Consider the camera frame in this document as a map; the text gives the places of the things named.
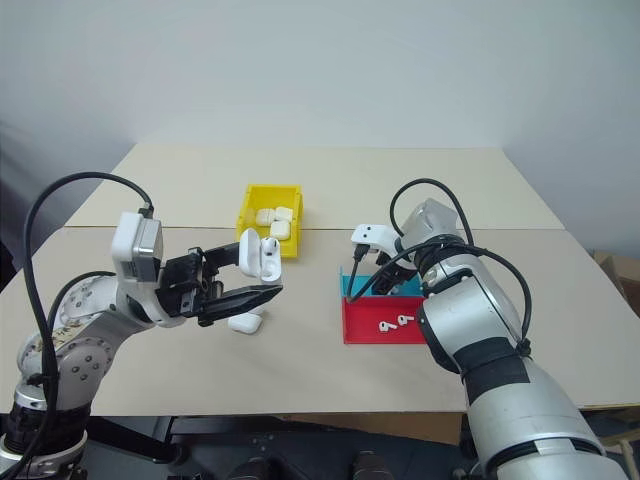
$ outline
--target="red tray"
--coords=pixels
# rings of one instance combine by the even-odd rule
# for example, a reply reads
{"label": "red tray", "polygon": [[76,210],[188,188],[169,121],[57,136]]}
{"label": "red tray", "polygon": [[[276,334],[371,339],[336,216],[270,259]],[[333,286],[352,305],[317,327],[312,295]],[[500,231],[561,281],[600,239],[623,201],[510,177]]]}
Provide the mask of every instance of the red tray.
{"label": "red tray", "polygon": [[[342,298],[342,336],[344,343],[367,344],[424,344],[424,336],[418,327],[418,308],[423,297],[360,297],[355,303]],[[398,315],[410,315],[404,326],[378,330],[382,321],[398,324]]]}

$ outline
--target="black band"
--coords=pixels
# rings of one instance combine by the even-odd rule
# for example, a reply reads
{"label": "black band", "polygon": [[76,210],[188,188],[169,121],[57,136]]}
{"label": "black band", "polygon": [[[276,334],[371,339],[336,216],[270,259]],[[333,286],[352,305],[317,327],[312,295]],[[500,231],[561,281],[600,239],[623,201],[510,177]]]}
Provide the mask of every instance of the black band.
{"label": "black band", "polygon": [[469,405],[480,395],[512,383],[529,383],[522,358],[504,337],[486,338],[453,354],[462,369]]}
{"label": "black band", "polygon": [[[15,453],[24,453],[35,437],[44,415],[42,410],[14,403],[7,418],[5,446]],[[56,412],[51,429],[42,439],[38,455],[49,455],[73,447],[82,440],[90,415],[91,404]]]}
{"label": "black band", "polygon": [[[548,438],[542,438],[541,441],[550,440]],[[578,438],[569,438],[573,444],[573,448],[577,452],[587,452],[594,453],[596,455],[602,455],[598,447],[593,445],[592,443],[587,442],[586,440],[581,440]],[[496,453],[491,459],[487,462],[487,472],[494,472],[498,467],[504,465],[511,460],[515,460],[516,458],[524,457],[526,455],[531,455],[532,453],[538,453],[538,447],[536,447],[535,442],[524,442],[518,445],[514,445],[513,447],[506,448],[501,452]]]}

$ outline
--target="cardboard box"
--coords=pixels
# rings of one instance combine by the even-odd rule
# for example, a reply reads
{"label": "cardboard box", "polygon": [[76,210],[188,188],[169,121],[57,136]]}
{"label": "cardboard box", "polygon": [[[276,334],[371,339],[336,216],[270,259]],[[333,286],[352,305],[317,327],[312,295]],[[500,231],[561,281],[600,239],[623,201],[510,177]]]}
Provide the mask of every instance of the cardboard box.
{"label": "cardboard box", "polygon": [[603,251],[593,258],[640,317],[640,260]]}
{"label": "cardboard box", "polygon": [[462,413],[298,413],[283,420],[458,445]]}

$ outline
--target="gray wall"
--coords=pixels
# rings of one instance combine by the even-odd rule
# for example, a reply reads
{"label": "gray wall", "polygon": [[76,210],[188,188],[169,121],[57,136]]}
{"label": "gray wall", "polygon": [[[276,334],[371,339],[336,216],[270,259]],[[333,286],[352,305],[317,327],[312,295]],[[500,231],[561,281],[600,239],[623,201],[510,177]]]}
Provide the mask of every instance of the gray wall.
{"label": "gray wall", "polygon": [[636,0],[4,0],[2,235],[137,141],[501,146],[585,247],[640,256],[639,25]]}

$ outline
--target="black cable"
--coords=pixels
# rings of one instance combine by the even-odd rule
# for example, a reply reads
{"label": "black cable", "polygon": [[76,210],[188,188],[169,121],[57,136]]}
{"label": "black cable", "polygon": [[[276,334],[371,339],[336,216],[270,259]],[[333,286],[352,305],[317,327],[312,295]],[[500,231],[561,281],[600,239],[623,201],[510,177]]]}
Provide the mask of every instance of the black cable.
{"label": "black cable", "polygon": [[353,289],[353,281],[356,278],[356,273],[358,272],[358,264],[360,262],[358,260],[353,261],[353,268],[351,269],[351,276],[349,277],[349,283],[347,285],[347,301],[349,301],[349,297],[351,297],[351,290]]}
{"label": "black cable", "polygon": [[[360,288],[360,290],[358,290],[358,292],[353,296],[351,296],[351,287],[353,285],[352,280],[355,275],[352,273],[352,278],[349,279],[349,287],[347,288],[347,302],[353,303],[356,300],[358,300],[360,297],[362,297],[362,295],[365,294],[367,289],[374,284],[374,282],[378,279],[378,277],[380,277],[380,275],[382,275],[382,272],[384,272],[384,270],[386,270],[387,268],[390,268],[394,263],[396,263],[401,258],[417,250],[420,250],[421,248],[433,247],[433,246],[434,246],[433,239],[430,239],[430,240],[427,240],[426,242],[419,243],[405,250],[402,250],[395,257],[391,258],[384,265],[382,265],[373,275],[371,275],[371,277],[369,277],[369,279]],[[531,324],[531,309],[532,309],[533,302],[531,300],[531,290],[529,289],[529,285],[527,284],[527,281],[525,280],[522,273],[520,273],[520,271],[506,258],[498,255],[497,253],[492,252],[491,250],[487,250],[486,248],[480,248],[474,245],[461,245],[459,243],[456,244],[456,248],[463,249],[473,255],[489,257],[492,260],[495,260],[496,262],[506,267],[507,270],[509,270],[516,277],[516,279],[518,280],[518,283],[520,284],[520,287],[522,288],[522,293],[524,295],[522,338],[518,344],[518,347],[519,347],[520,353],[524,355],[528,355],[530,353],[530,348],[529,348],[530,342],[527,339],[527,333],[529,332],[529,325]],[[353,270],[354,272],[356,270],[357,263],[358,262],[354,263],[354,270]]]}
{"label": "black cable", "polygon": [[33,310],[33,314],[38,325],[38,330],[40,332],[40,338],[42,340],[42,378],[44,382],[43,388],[45,399],[47,401],[47,410],[42,419],[42,423],[38,427],[36,435],[22,454],[22,458],[20,459],[20,461],[14,464],[9,470],[6,470],[2,474],[0,474],[0,480],[15,479],[22,471],[22,469],[24,469],[24,467],[28,464],[31,458],[36,454],[45,433],[49,429],[50,424],[54,419],[56,404],[58,401],[58,364],[56,361],[56,351],[53,345],[51,332],[49,331],[49,326],[47,325],[47,318],[45,316],[44,309],[42,308],[42,301],[40,300],[40,294],[38,293],[38,288],[36,286],[35,275],[33,273],[33,251],[31,248],[31,233],[33,230],[33,224],[35,222],[36,215],[40,210],[40,207],[47,199],[47,197],[49,197],[49,195],[68,183],[86,178],[111,180],[113,182],[125,185],[133,189],[142,197],[145,202],[145,209],[151,211],[153,210],[153,203],[151,202],[151,198],[142,188],[140,188],[132,181],[127,180],[126,178],[103,172],[80,172],[62,177],[61,179],[56,180],[47,188],[45,188],[44,191],[40,195],[38,195],[38,198],[36,198],[35,202],[33,202],[33,205],[31,205],[31,208],[27,213],[27,218],[25,219],[24,228],[22,231],[22,251],[24,255],[23,272],[24,282],[27,288],[27,294],[29,296],[29,302],[31,303],[31,309]]}
{"label": "black cable", "polygon": [[[410,253],[413,253],[413,252],[415,252],[417,250],[420,250],[421,248],[428,247],[428,246],[433,247],[433,241],[432,240],[427,240],[426,242],[418,243],[416,245],[413,245],[412,247],[409,247],[409,248],[406,248],[406,249],[402,250],[395,257],[393,257],[390,260],[388,260],[384,265],[382,265],[378,270],[376,270],[376,272],[368,278],[368,280],[364,283],[364,285],[362,287],[360,287],[360,290],[358,290],[358,293],[356,293],[355,295],[351,296],[351,290],[349,288],[347,288],[347,302],[348,303],[353,303],[356,300],[358,300],[362,295],[365,294],[367,289],[371,285],[373,285],[375,283],[375,281],[378,279],[378,277],[380,277],[380,275],[382,275],[382,272],[384,272],[387,268],[390,268],[394,263],[396,263],[402,257],[404,257],[405,255],[409,255]],[[349,285],[353,285],[353,282],[351,281],[351,279],[349,279]]]}
{"label": "black cable", "polygon": [[414,185],[419,185],[421,183],[426,183],[427,185],[433,185],[435,187],[438,187],[440,190],[442,190],[444,193],[447,194],[447,196],[451,200],[451,203],[453,203],[453,206],[458,212],[458,216],[460,217],[460,221],[462,222],[462,228],[464,228],[464,233],[467,237],[467,243],[469,245],[475,245],[473,243],[473,234],[471,233],[471,228],[469,227],[467,216],[464,214],[464,210],[462,209],[462,205],[460,205],[458,198],[451,191],[451,189],[447,187],[444,183],[439,182],[438,180],[434,180],[432,178],[416,178],[415,180],[412,180],[411,182],[400,187],[400,189],[395,193],[395,195],[391,199],[391,204],[389,205],[389,219],[391,220],[391,225],[393,225],[393,229],[398,233],[398,235],[403,236],[404,233],[402,233],[402,230],[400,230],[400,227],[396,223],[396,215],[395,215],[396,202],[398,201],[398,198],[400,198],[400,195],[402,195],[406,190],[413,187]]}
{"label": "black cable", "polygon": [[51,304],[51,308],[49,309],[49,316],[47,317],[47,325],[49,326],[49,331],[53,332],[53,324],[54,324],[54,322],[56,320],[56,314],[58,313],[58,309],[60,308],[60,304],[62,303],[62,300],[64,299],[64,296],[67,294],[67,292],[69,290],[71,290],[71,288],[74,285],[76,285],[81,280],[84,280],[85,278],[90,278],[90,277],[113,277],[114,275],[115,275],[115,273],[113,273],[113,272],[106,272],[104,270],[96,270],[95,272],[83,273],[83,274],[78,275],[77,277],[69,280],[65,284],[65,286],[60,289],[60,291],[58,292],[58,295],[56,295],[55,300]]}

